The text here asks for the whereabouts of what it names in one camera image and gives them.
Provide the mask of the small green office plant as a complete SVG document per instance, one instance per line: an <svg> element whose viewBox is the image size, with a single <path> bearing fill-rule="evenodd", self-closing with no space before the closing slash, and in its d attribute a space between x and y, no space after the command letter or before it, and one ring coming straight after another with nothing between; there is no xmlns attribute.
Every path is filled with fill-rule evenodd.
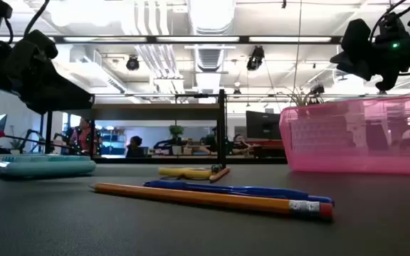
<svg viewBox="0 0 410 256"><path fill-rule="evenodd" d="M182 152L183 140L182 135L184 133L184 128L179 125L170 125L169 132L172 136L170 140L172 154L179 155Z"/></svg>

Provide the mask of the person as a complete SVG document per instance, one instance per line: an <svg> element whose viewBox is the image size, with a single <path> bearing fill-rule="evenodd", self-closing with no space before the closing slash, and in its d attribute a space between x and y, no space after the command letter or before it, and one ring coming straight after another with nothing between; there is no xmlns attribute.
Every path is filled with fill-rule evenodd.
<svg viewBox="0 0 410 256"><path fill-rule="evenodd" d="M217 127L212 129L212 133L206 135L202 139L202 145L200 150L208 155L216 155L218 151L218 142L217 142Z"/></svg>
<svg viewBox="0 0 410 256"><path fill-rule="evenodd" d="M236 155L249 155L253 151L253 147L247 144L241 134L236 134L233 138L232 153Z"/></svg>
<svg viewBox="0 0 410 256"><path fill-rule="evenodd" d="M81 117L79 125L73 130L70 143L76 145L84 154L97 154L100 138L97 130L94 131L94 135L91 135L91 132L90 120Z"/></svg>
<svg viewBox="0 0 410 256"><path fill-rule="evenodd" d="M127 158L142 158L144 157L144 149L141 147L142 138L133 136L130 138L130 143L127 145Z"/></svg>

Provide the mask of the black ceiling spotlight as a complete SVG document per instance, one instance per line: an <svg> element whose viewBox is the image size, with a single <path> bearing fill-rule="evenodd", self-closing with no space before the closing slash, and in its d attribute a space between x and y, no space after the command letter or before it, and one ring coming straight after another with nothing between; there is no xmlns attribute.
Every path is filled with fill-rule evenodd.
<svg viewBox="0 0 410 256"><path fill-rule="evenodd" d="M248 71L256 71L263 64L265 51L262 46L255 46L252 54L249 56L246 68Z"/></svg>
<svg viewBox="0 0 410 256"><path fill-rule="evenodd" d="M126 62L126 68L130 71L138 70L140 68L140 62L136 55L131 55Z"/></svg>

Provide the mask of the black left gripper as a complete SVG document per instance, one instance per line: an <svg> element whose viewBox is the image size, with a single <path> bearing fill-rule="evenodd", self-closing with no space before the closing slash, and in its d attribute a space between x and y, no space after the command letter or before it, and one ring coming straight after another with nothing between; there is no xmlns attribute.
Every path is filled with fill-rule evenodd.
<svg viewBox="0 0 410 256"><path fill-rule="evenodd" d="M93 96L60 75L51 59L35 44L13 47L7 58L7 77L12 82L12 91L27 108L39 114L84 110L93 105Z"/></svg>

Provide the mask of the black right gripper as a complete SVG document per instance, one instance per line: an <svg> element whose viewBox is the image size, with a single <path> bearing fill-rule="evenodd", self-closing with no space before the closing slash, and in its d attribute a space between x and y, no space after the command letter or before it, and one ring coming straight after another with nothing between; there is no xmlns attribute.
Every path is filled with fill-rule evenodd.
<svg viewBox="0 0 410 256"><path fill-rule="evenodd" d="M379 91L388 91L395 86L400 72L407 72L408 68L402 64L399 57L401 39L409 37L401 19L395 12L382 16L378 23L379 35L373 43L374 59L373 71L381 75L382 80L376 83ZM330 58L330 62L337 65L337 69L352 75L356 75L366 81L370 81L372 73L365 60L352 60L348 54L339 53Z"/></svg>

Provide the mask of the orange wooden pencil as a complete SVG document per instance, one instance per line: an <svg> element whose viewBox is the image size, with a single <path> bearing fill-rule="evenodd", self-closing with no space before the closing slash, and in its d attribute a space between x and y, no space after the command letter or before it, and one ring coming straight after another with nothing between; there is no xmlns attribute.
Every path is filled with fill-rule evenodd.
<svg viewBox="0 0 410 256"><path fill-rule="evenodd" d="M215 183L215 182L219 181L221 178L223 178L225 175L227 175L230 172L230 170L231 169L229 167L226 167L226 168L220 169L216 172L211 172L211 175L209 177L209 181L211 183Z"/></svg>
<svg viewBox="0 0 410 256"><path fill-rule="evenodd" d="M330 203L280 198L237 196L222 193L206 193L145 186L129 186L115 183L96 183L91 188L97 193L155 201L172 201L200 206L252 210L281 215L300 215L308 218L333 219L334 207Z"/></svg>

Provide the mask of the yellow marker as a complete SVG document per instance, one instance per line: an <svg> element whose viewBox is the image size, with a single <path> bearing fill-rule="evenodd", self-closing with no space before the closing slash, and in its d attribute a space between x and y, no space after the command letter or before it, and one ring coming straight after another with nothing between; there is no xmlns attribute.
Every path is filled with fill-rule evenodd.
<svg viewBox="0 0 410 256"><path fill-rule="evenodd" d="M223 168L224 167L221 165L213 165L210 169L192 167L159 167L159 175L209 180L211 172L216 172Z"/></svg>

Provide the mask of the black overhead frame bar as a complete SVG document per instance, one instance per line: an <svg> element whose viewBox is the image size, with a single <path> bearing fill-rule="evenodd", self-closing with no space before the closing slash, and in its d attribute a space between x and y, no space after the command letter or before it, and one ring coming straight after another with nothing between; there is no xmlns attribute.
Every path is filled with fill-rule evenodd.
<svg viewBox="0 0 410 256"><path fill-rule="evenodd" d="M47 36L56 44L339 45L341 36Z"/></svg>

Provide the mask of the teal calculator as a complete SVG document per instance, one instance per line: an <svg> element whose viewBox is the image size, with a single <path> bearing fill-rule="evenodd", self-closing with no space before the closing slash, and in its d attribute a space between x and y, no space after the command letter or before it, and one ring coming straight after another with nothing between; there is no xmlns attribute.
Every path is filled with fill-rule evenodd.
<svg viewBox="0 0 410 256"><path fill-rule="evenodd" d="M0 154L0 175L17 178L90 174L96 163L89 156Z"/></svg>

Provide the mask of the pink transparent pencil case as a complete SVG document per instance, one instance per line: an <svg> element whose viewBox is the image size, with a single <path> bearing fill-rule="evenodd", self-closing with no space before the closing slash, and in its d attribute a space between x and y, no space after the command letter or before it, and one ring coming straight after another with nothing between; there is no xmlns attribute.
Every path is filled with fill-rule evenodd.
<svg viewBox="0 0 410 256"><path fill-rule="evenodd" d="M288 107L279 128L293 171L410 175L410 96Z"/></svg>

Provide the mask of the wooden shelf with black frame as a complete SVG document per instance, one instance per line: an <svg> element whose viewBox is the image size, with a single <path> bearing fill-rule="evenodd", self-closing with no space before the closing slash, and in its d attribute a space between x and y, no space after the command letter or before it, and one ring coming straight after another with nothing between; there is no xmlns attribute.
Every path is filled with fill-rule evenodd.
<svg viewBox="0 0 410 256"><path fill-rule="evenodd" d="M93 105L90 109L64 110L90 121L96 120L127 120L127 121L150 121L150 120L216 120L218 151L217 161L226 164L226 93L220 90L217 94L123 94L123 97L150 97L150 98L215 98L216 103L97 103L96 94L93 96Z"/></svg>

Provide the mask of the blue pen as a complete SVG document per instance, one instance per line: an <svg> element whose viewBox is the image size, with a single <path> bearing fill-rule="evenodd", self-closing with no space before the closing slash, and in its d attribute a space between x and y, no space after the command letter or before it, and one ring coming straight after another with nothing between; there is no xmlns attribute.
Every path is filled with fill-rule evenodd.
<svg viewBox="0 0 410 256"><path fill-rule="evenodd" d="M183 181L167 181L157 180L148 181L144 183L145 187L150 188L164 188L183 191L197 191L204 193L222 193L235 196L252 196L262 198L281 198L288 200L299 201L314 201L320 203L330 203L332 205L335 202L329 197L323 196L311 196L310 194L302 191L295 191L285 188L266 188L256 186L217 186L211 184L200 183L187 183Z"/></svg>

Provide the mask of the succulent in patterned white pot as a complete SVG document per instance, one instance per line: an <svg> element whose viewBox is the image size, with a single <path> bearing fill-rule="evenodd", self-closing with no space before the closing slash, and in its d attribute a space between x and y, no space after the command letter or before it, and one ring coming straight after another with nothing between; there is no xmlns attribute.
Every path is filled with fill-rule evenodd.
<svg viewBox="0 0 410 256"><path fill-rule="evenodd" d="M325 92L325 88L322 85L314 85L309 92L303 92L302 90L291 90L287 96L290 101L296 104L298 107L322 104L322 94Z"/></svg>

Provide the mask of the black computer monitor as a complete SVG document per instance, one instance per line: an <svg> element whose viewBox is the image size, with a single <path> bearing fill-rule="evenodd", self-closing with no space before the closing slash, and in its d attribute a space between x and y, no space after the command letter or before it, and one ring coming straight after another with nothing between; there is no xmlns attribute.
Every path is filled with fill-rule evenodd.
<svg viewBox="0 0 410 256"><path fill-rule="evenodd" d="M279 114L246 111L246 135L251 139L280 140Z"/></svg>

